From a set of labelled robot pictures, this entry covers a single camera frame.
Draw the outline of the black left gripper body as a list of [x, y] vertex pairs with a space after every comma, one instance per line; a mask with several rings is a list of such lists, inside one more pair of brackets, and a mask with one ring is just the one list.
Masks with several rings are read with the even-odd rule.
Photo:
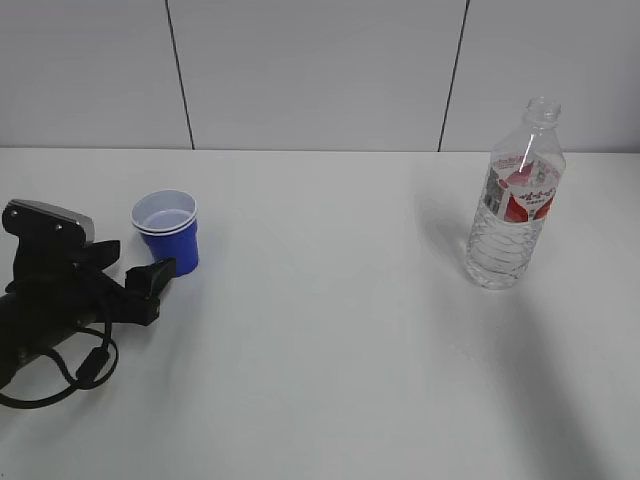
[[101, 322], [149, 326], [160, 316], [160, 296], [145, 299], [125, 289], [125, 283], [114, 280], [110, 273], [119, 269], [119, 260], [105, 270], [83, 265], [76, 258], [73, 273], [82, 287], [88, 289], [91, 301], [103, 311]]

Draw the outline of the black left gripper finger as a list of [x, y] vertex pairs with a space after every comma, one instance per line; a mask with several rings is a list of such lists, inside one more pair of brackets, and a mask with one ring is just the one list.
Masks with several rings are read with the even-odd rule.
[[79, 262], [97, 270], [105, 270], [120, 258], [121, 242], [107, 240], [86, 245], [79, 254]]
[[125, 289], [145, 299], [159, 297], [175, 276], [176, 259], [162, 259], [129, 269], [125, 275]]

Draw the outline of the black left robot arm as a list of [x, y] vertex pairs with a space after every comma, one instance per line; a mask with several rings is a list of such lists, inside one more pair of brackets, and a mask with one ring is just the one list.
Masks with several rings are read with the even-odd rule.
[[159, 317], [160, 297], [176, 276], [168, 258], [129, 269], [119, 284], [105, 269], [120, 257], [120, 242], [78, 249], [20, 242], [12, 282], [1, 297], [1, 386], [26, 364], [82, 327], [148, 326]]

